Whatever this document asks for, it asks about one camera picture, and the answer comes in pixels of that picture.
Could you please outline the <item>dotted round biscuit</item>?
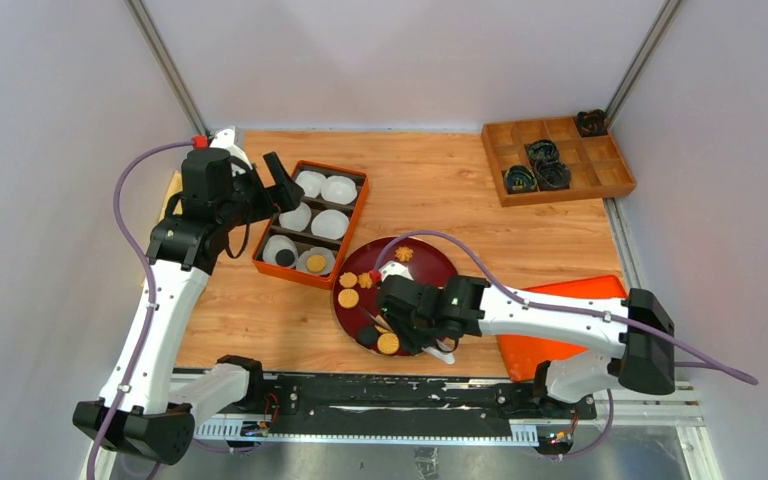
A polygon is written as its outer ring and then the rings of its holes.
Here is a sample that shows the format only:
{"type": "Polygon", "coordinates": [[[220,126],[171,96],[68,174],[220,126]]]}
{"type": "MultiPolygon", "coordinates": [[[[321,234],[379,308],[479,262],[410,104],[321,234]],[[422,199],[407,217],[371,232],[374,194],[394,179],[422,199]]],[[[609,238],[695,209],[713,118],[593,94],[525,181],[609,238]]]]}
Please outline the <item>dotted round biscuit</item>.
{"type": "Polygon", "coordinates": [[[395,333],[381,333],[376,341],[376,349],[383,355],[395,355],[400,350],[400,340],[395,333]]]}
{"type": "Polygon", "coordinates": [[[338,293],[337,302],[341,308],[352,309],[359,305],[360,295],[355,289],[345,288],[338,293]]]}
{"type": "Polygon", "coordinates": [[[312,254],[305,262],[306,269],[313,274],[320,274],[326,266],[327,260],[321,254],[312,254]]]}

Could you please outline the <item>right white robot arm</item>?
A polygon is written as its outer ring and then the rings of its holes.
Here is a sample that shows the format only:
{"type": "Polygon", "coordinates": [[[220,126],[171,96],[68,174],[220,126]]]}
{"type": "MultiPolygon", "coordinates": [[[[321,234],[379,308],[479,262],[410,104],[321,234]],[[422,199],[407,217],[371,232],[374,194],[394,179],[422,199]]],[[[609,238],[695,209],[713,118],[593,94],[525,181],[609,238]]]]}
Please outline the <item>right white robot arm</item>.
{"type": "Polygon", "coordinates": [[[480,277],[455,275],[435,287],[393,274],[379,284],[375,301],[413,350],[465,335],[519,335],[582,347],[573,357],[537,366],[531,403],[544,417],[618,386],[656,396],[675,390],[674,323],[648,290],[581,299],[509,289],[480,277]]]}

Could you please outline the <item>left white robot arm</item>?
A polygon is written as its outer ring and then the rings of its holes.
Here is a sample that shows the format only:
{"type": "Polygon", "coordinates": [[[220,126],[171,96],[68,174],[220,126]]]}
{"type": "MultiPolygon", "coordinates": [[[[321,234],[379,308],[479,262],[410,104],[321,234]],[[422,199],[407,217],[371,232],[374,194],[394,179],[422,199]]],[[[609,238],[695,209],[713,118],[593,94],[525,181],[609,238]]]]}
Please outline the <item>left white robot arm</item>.
{"type": "Polygon", "coordinates": [[[96,449],[174,465],[195,430],[233,404],[243,413],[266,400],[260,362],[226,355],[180,393],[170,391],[183,334],[220,254],[235,254],[229,234],[296,209],[304,191],[275,152],[263,159],[274,180],[264,186],[245,154],[198,147],[181,164],[182,188],[142,250],[125,236],[145,272],[140,304],[125,345],[98,399],[75,407],[72,423],[96,449]]]}

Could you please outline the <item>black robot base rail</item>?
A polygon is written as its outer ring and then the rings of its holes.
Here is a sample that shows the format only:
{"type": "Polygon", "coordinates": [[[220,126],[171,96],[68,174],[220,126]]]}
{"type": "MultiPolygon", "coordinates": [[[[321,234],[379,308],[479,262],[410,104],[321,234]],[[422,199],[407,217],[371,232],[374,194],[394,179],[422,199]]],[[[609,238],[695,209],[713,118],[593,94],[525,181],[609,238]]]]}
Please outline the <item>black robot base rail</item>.
{"type": "Polygon", "coordinates": [[[540,447],[598,416],[592,396],[539,400],[502,378],[267,371],[252,405],[228,406],[200,441],[540,447]]]}

